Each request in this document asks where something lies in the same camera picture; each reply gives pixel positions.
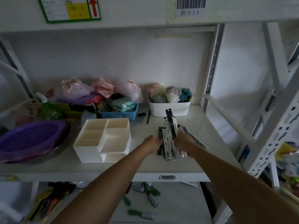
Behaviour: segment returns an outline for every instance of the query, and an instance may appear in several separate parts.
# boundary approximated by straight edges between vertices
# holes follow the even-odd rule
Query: white desk organizer
[[[129,119],[88,119],[73,148],[82,163],[114,163],[129,153]]]

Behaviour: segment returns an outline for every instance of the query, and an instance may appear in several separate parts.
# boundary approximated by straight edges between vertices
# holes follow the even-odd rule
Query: shelf label
[[[197,16],[206,8],[207,0],[177,0],[176,17]]]
[[[176,179],[176,177],[174,175],[160,175],[159,179],[162,179],[162,180],[174,180],[174,179]]]
[[[39,0],[47,23],[101,20],[98,0]]]

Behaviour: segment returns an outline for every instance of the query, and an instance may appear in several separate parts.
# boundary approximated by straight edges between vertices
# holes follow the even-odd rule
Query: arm
[[[91,182],[52,222],[108,223],[144,158],[159,149],[151,135],[132,152]]]
[[[210,154],[183,132],[174,141],[197,161],[240,223],[299,222],[289,202],[260,180]]]

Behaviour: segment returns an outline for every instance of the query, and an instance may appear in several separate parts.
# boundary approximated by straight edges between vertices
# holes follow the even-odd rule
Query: barcode
[[[204,9],[206,0],[177,0],[176,9]]]

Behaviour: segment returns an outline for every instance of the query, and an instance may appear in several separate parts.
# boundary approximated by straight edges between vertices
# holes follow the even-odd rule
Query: blue plush toy
[[[188,102],[189,98],[191,97],[192,92],[190,89],[182,88],[182,95],[180,96],[180,103],[181,102]]]

